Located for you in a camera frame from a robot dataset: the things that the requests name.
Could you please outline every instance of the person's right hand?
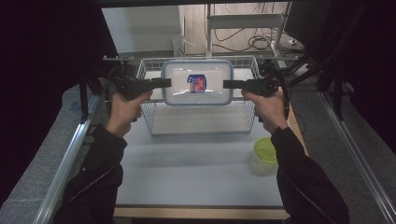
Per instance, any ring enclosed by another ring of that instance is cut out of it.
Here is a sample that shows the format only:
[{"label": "person's right hand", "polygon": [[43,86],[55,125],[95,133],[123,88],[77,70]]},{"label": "person's right hand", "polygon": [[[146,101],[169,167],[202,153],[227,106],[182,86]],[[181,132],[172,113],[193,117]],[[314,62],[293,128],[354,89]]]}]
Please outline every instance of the person's right hand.
[{"label": "person's right hand", "polygon": [[245,100],[254,103],[254,115],[262,118],[264,129],[269,133],[274,133],[278,127],[281,129],[289,127],[285,118],[284,99],[281,91],[276,91],[270,97],[263,97],[251,91],[241,92]]},{"label": "person's right hand", "polygon": [[140,93],[132,101],[127,101],[119,92],[114,93],[106,129],[122,138],[131,130],[131,122],[142,117],[140,105],[149,100],[151,94],[152,91],[146,91]]}]

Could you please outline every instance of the aluminum rail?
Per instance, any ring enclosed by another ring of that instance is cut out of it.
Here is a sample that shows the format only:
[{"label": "aluminum rail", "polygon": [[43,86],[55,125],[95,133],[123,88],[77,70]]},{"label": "aluminum rail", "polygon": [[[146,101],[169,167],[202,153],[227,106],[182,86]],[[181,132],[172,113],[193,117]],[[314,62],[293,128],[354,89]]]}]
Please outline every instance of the aluminum rail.
[{"label": "aluminum rail", "polygon": [[70,142],[70,145],[67,148],[66,153],[64,154],[61,165],[59,166],[58,171],[56,172],[55,177],[53,178],[52,183],[49,186],[49,190],[47,191],[43,203],[40,205],[40,208],[35,215],[35,220],[33,221],[33,223],[41,224],[49,222],[53,209],[64,188],[67,176],[70,173],[70,170],[78,154],[79,148],[81,147],[81,144],[84,140],[85,134],[90,127],[92,121],[92,112],[96,108],[99,99],[100,96],[97,95],[94,95],[91,98],[89,104],[90,115],[83,124],[78,125],[76,132]]},{"label": "aluminum rail", "polygon": [[352,160],[355,162],[356,167],[358,168],[363,180],[365,181],[368,189],[373,194],[376,203],[378,204],[379,209],[384,215],[385,220],[388,224],[396,223],[396,211],[395,206],[393,205],[391,199],[388,194],[385,192],[384,187],[376,178],[373,173],[370,165],[367,163],[367,160],[364,159],[364,156],[361,153],[358,145],[354,141],[351,136],[347,126],[343,121],[338,119],[335,113],[332,110],[332,100],[330,99],[329,94],[319,92],[319,97],[321,98],[323,104],[325,105],[327,112],[329,113],[332,122],[335,125],[335,128],[340,133],[341,138],[346,144],[346,149],[348,150]]}]

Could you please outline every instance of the black jacket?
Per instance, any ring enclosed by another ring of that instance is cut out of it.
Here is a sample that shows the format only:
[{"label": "black jacket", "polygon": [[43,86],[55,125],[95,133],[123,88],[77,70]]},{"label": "black jacket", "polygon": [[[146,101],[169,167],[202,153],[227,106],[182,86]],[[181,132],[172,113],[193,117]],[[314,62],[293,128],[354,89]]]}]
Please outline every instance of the black jacket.
[{"label": "black jacket", "polygon": [[[79,174],[64,190],[63,206],[54,223],[111,223],[122,183],[120,161],[127,144],[103,126],[96,128],[93,136],[95,141]],[[321,167],[305,156],[292,130],[278,128],[272,142],[279,164],[279,192],[292,223],[331,223],[319,210],[337,224],[349,223],[344,200]]]}]

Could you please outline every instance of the wire basket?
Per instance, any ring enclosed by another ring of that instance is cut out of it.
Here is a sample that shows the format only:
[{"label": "wire basket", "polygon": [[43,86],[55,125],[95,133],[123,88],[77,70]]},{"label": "wire basket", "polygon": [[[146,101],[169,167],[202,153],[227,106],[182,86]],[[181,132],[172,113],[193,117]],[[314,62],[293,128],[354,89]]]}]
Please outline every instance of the wire basket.
[{"label": "wire basket", "polygon": [[[205,60],[190,57],[178,60]],[[233,65],[234,79],[258,78],[259,68],[254,56],[212,57]],[[161,77],[163,64],[174,58],[143,59],[137,78]],[[154,90],[151,100],[142,104],[142,111],[152,135],[181,133],[250,133],[254,120],[254,104],[244,101],[240,90],[233,91],[229,105],[170,106],[161,90]]]}]

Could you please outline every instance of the wooden edge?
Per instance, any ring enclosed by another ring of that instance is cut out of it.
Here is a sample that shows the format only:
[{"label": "wooden edge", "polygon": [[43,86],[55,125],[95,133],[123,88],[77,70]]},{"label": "wooden edge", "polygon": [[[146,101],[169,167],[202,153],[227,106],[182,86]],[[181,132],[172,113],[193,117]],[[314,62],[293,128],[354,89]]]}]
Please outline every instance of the wooden edge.
[{"label": "wooden edge", "polygon": [[293,112],[291,105],[290,105],[290,112],[289,112],[289,123],[290,123],[290,127],[293,130],[294,134],[297,136],[298,140],[300,140],[301,144],[303,145],[305,155],[308,156],[308,151],[306,150],[305,142],[304,142],[303,136],[301,135],[301,131],[298,126],[297,119],[294,116],[294,112]]},{"label": "wooden edge", "polygon": [[222,219],[279,219],[290,215],[284,209],[222,209],[222,208],[135,208],[116,207],[114,217],[159,218],[222,218]]}]

